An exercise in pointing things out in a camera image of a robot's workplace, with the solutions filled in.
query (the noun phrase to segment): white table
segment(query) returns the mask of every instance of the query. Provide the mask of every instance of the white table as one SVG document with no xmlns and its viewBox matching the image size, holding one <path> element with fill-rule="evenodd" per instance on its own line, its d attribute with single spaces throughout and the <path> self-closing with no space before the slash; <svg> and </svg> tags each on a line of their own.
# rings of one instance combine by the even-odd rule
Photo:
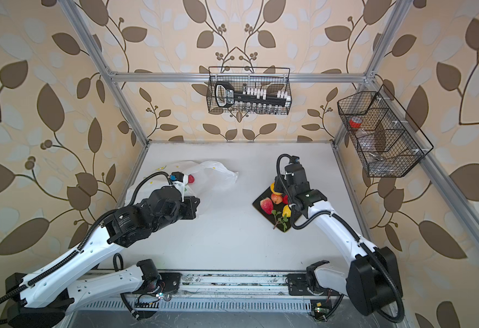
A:
<svg viewBox="0 0 479 328">
<path fill-rule="evenodd" d="M 151 258 L 158 269 L 168 270 L 305 270 L 324 259 L 346 267 L 334 244 L 315 224 L 282 233 L 273 230 L 252 206 L 273 182 L 275 161 L 282 153 L 300 157 L 311 188 L 326 195 L 341 217 L 361 233 L 330 144 L 153 143 L 136 181 L 164 164 L 189 160 L 222 162 L 239 172 L 239 177 L 227 193 L 213 199 L 219 208 L 195 220 L 178 221 L 125 249 L 125 266 Z M 287 163 L 283 159 L 282 167 Z M 100 267 L 111 268 L 111 259 Z"/>
</svg>

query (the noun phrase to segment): wallpaper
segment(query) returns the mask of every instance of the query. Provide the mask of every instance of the wallpaper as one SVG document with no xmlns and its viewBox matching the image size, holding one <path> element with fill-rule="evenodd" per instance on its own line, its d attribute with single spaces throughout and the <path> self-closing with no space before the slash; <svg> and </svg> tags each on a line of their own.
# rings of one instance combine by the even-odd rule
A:
<svg viewBox="0 0 479 328">
<path fill-rule="evenodd" d="M 479 0 L 416 5 L 377 81 L 415 115 L 436 158 L 479 213 Z"/>
<path fill-rule="evenodd" d="M 479 251 L 418 165 L 403 178 L 368 178 L 351 142 L 340 146 L 371 238 L 398 260 L 412 327 L 479 327 Z"/>
<path fill-rule="evenodd" d="M 364 72 L 392 0 L 76 0 L 119 72 Z"/>
<path fill-rule="evenodd" d="M 114 207 L 141 151 L 121 121 L 55 1 L 0 1 L 0 296 Z"/>
<path fill-rule="evenodd" d="M 336 102 L 350 83 L 296 83 L 288 115 L 208 112 L 206 84 L 128 82 L 125 97 L 153 141 L 328 141 L 341 120 Z M 121 122 L 121 132 L 127 125 Z"/>
</svg>

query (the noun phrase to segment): wire basket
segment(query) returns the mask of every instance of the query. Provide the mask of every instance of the wire basket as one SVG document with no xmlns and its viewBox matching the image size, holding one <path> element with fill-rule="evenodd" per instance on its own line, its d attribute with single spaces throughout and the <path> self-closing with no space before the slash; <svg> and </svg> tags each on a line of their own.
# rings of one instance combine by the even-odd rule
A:
<svg viewBox="0 0 479 328">
<path fill-rule="evenodd" d="M 434 146 L 407 111 L 402 119 L 394 114 L 385 100 L 388 93 L 382 89 L 383 86 L 378 92 L 362 91 L 339 100 L 338 112 L 367 176 L 403 177 Z M 430 146 L 420 145 L 406 124 L 411 124 L 414 132 L 419 131 Z"/>
<path fill-rule="evenodd" d="M 289 68 L 281 67 L 209 67 L 208 112 L 288 115 L 289 74 Z"/>
</svg>

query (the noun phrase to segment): yellow fruit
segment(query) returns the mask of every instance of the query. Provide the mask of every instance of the yellow fruit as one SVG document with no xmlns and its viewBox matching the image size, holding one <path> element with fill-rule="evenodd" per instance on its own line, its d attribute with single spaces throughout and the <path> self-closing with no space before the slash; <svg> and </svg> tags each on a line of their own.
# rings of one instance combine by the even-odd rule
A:
<svg viewBox="0 0 479 328">
<path fill-rule="evenodd" d="M 275 195 L 282 195 L 283 193 L 277 193 L 274 191 L 274 182 L 270 185 L 270 191 L 272 191 L 273 194 Z"/>
<path fill-rule="evenodd" d="M 285 207 L 283 207 L 283 212 L 281 213 L 281 215 L 283 217 L 290 217 L 290 207 L 288 205 L 285 205 Z"/>
</svg>

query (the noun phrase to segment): white plastic bag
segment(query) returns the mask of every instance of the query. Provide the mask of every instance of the white plastic bag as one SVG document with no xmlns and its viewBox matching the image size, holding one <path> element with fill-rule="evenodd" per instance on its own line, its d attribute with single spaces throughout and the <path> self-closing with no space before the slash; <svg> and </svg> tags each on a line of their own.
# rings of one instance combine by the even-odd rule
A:
<svg viewBox="0 0 479 328">
<path fill-rule="evenodd" d="M 197 164 L 193 161 L 176 162 L 151 170 L 147 172 L 147 174 L 150 175 L 159 171 L 164 171 L 168 174 L 172 172 L 181 172 L 185 175 L 192 174 L 194 182 L 185 186 L 185 196 L 196 196 L 201 200 L 201 203 L 197 207 L 198 215 L 204 213 L 206 209 L 211 206 L 212 199 L 216 194 L 234 185 L 238 178 L 237 172 L 228 170 L 222 163 L 216 161 L 205 161 L 201 164 Z M 140 180 L 136 180 L 136 182 L 128 188 L 125 199 L 126 205 L 131 200 L 132 194 L 140 182 Z M 139 189 L 136 204 L 144 198 L 150 197 L 152 191 L 160 189 L 163 186 L 168 186 L 168 182 L 164 176 L 159 175 L 153 177 Z"/>
</svg>

